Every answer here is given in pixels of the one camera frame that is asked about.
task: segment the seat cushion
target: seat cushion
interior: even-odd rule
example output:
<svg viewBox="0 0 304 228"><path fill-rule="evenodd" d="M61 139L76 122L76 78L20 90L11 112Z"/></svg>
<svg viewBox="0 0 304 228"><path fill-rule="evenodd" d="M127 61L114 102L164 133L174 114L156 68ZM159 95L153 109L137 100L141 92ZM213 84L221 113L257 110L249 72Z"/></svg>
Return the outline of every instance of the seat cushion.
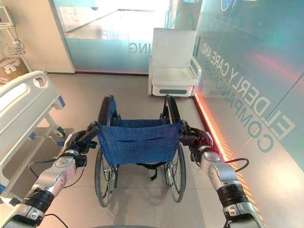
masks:
<svg viewBox="0 0 304 228"><path fill-rule="evenodd" d="M197 78L190 68L152 68L152 85L158 86L196 86Z"/></svg>

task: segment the orange light strip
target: orange light strip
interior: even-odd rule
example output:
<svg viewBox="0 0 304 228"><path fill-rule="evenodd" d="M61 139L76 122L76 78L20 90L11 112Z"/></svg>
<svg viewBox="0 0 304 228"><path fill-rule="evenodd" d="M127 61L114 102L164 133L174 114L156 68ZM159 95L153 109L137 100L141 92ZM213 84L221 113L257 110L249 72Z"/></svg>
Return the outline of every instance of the orange light strip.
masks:
<svg viewBox="0 0 304 228"><path fill-rule="evenodd" d="M221 134L210 110L208 109L207 104L202 99L202 96L200 95L199 92L196 92L194 94L194 97L199 106L199 109L201 110L201 112L204 115L204 119L208 125L208 128L210 129L210 134L211 134L212 138L215 140L215 144L217 145L218 149L220 150L220 154L222 155L224 161L232 160L232 157L233 157L232 153L231 153L229 147L227 146L226 141L225 141L223 135ZM238 169L238 165L235 162L232 162L231 165L234 169ZM243 175L240 172L237 172L237 178L241 182L247 198L253 204L253 207L256 209L257 213L259 214L259 217L261 218L261 220L264 223L264 220L257 208L257 205L256 205L255 201L253 200L250 189L247 186L247 184L243 178Z"/></svg>

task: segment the white wall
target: white wall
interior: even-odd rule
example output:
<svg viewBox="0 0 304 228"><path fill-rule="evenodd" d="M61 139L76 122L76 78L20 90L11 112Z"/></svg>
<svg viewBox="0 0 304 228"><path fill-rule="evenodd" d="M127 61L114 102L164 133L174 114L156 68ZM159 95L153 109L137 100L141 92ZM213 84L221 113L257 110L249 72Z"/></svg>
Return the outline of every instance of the white wall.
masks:
<svg viewBox="0 0 304 228"><path fill-rule="evenodd" d="M12 11L33 70L75 72L48 0L4 0L2 4Z"/></svg>

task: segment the wheelchair wheel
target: wheelchair wheel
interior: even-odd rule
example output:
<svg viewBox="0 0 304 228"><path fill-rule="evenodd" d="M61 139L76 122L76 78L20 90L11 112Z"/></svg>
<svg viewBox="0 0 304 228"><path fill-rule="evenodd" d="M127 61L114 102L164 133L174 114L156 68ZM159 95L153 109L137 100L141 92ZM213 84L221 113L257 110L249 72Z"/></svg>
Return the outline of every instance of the wheelchair wheel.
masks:
<svg viewBox="0 0 304 228"><path fill-rule="evenodd" d="M172 162L165 164L165 177L175 202L181 202L186 188L186 166L184 153L179 144Z"/></svg>
<svg viewBox="0 0 304 228"><path fill-rule="evenodd" d="M100 206L110 203L117 179L117 166L109 165L99 148L95 164L95 192Z"/></svg>

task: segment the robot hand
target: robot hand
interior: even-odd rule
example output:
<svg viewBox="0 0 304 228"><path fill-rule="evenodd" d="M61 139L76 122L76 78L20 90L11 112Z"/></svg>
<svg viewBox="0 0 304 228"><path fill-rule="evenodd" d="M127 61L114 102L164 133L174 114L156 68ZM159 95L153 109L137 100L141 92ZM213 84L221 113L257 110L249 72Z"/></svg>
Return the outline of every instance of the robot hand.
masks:
<svg viewBox="0 0 304 228"><path fill-rule="evenodd" d="M79 154L87 154L90 148L95 149L97 146L97 142L92 141L97 133L98 123L92 122L86 131L70 134L66 139L64 152L77 151Z"/></svg>

